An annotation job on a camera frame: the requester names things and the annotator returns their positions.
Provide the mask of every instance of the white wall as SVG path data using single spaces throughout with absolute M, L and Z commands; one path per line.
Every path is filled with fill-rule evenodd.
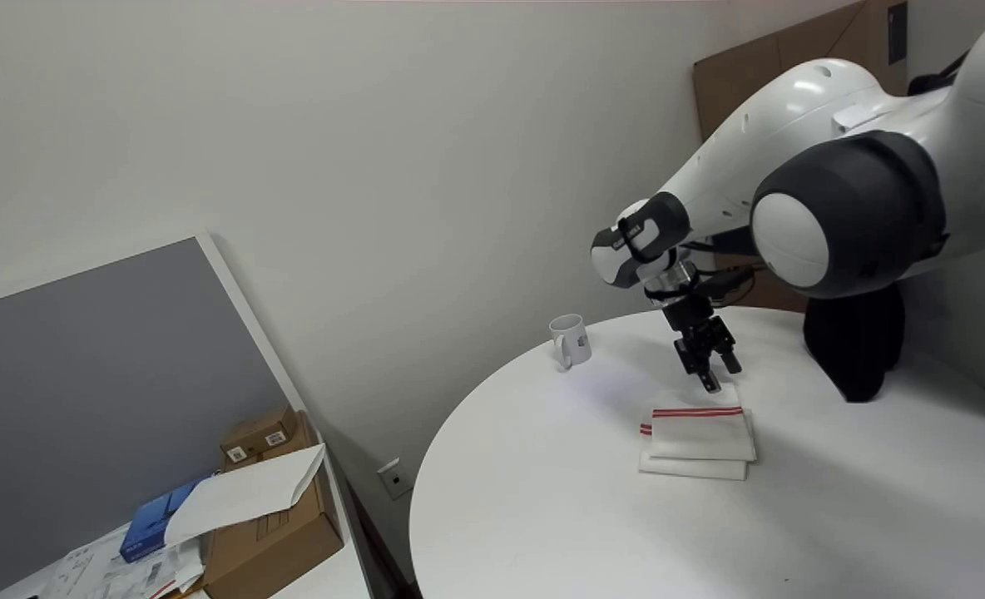
M 587 247 L 696 148 L 688 64 L 841 5 L 0 0 L 0 285 L 213 229 L 401 551 L 373 466 L 550 315 L 641 307 Z

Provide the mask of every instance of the small box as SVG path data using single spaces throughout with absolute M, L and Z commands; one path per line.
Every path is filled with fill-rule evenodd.
M 124 562 L 136 562 L 150 554 L 163 551 L 163 532 L 170 515 L 186 504 L 186 495 L 192 492 L 195 483 L 175 485 L 150 504 L 142 504 L 133 515 L 128 515 L 128 528 L 127 539 L 121 547 Z
M 213 599 L 272 597 L 338 547 L 321 470 L 292 510 L 209 532 L 204 547 L 204 590 Z
M 277 460 L 277 456 L 287 456 L 287 454 L 298 454 L 298 450 L 305 450 L 305 445 L 318 445 L 318 432 L 316 432 L 316 427 L 298 414 L 298 415 L 296 415 L 296 429 L 292 429 L 292 437 L 288 437 L 287 444 L 278 444 L 278 445 L 263 450 L 260 460 Z
M 305 423 L 305 415 L 292 411 L 239 423 L 223 437 L 223 456 L 229 466 L 263 460 L 266 450 L 287 445 L 298 423 Z

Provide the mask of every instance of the gray partition panel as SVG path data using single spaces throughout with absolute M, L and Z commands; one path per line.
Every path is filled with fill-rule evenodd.
M 0 590 L 205 475 L 287 397 L 195 241 L 0 300 Z

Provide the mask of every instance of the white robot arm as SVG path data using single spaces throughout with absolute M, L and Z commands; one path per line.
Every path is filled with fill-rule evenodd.
M 641 285 L 705 387 L 734 369 L 688 243 L 749 229 L 762 264 L 816 300 L 861 298 L 985 247 L 985 38 L 958 82 L 889 98 L 845 61 L 802 64 L 746 99 L 649 199 L 592 241 L 613 285 Z

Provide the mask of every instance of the cardboard box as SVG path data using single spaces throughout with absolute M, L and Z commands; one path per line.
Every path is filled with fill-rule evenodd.
M 223 454 L 229 445 L 243 445 L 247 456 L 239 463 L 226 456 L 226 470 L 239 470 L 316 444 L 318 432 L 304 414 L 278 411 L 272 415 L 229 429 L 223 439 Z M 215 528 L 204 539 L 205 597 L 266 599 L 278 593 L 341 547 L 337 526 L 338 524 L 333 510 L 330 474 L 321 466 L 292 510 Z
M 308 420 L 292 411 L 277 411 L 260 420 L 239 423 L 223 437 L 226 466 L 263 460 L 268 450 L 287 445 L 304 423 L 308 427 Z
M 321 470 L 292 510 L 209 532 L 204 547 L 204 590 L 213 599 L 266 599 L 338 547 Z

